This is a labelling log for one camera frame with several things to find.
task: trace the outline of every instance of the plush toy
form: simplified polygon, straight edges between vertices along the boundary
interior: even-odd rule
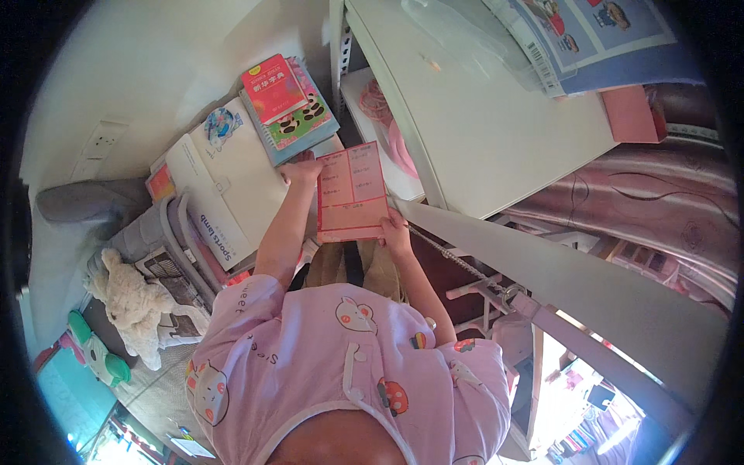
[[[121,262],[115,248],[101,251],[103,265],[109,270],[105,292],[100,292],[101,279],[94,278],[99,294],[106,304],[106,315],[116,326],[126,351],[139,355],[150,370],[161,366],[158,354],[158,323],[161,314],[188,314],[200,334],[206,332],[209,322],[194,307],[179,305],[160,283],[148,284],[133,266]]]

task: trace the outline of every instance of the child's hand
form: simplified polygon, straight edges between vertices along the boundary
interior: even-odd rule
[[[309,184],[315,186],[318,181],[318,175],[323,170],[323,162],[312,159],[312,152],[310,152],[310,160],[299,161],[297,163],[283,164],[279,167],[279,172],[284,178],[284,182],[287,185],[292,183],[296,184]]]
[[[380,239],[379,244],[386,247],[394,259],[412,256],[411,235],[406,228],[408,222],[394,208],[388,207],[388,214],[390,218],[383,217],[379,220],[385,234],[385,239]]]

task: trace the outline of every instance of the white button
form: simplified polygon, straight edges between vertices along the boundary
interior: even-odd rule
[[[349,395],[353,400],[362,400],[365,398],[364,393],[359,388],[351,388],[351,390],[349,391]]]

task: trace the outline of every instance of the pink worksheet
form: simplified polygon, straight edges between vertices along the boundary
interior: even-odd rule
[[[381,217],[388,216],[385,183],[377,142],[318,157],[318,241],[382,237]]]

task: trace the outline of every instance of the barcode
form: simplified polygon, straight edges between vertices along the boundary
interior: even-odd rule
[[[527,50],[530,53],[530,61],[535,67],[535,72],[540,76],[540,80],[545,88],[552,89],[555,87],[556,78],[553,75],[550,63],[543,57],[540,47],[535,42],[530,42]]]

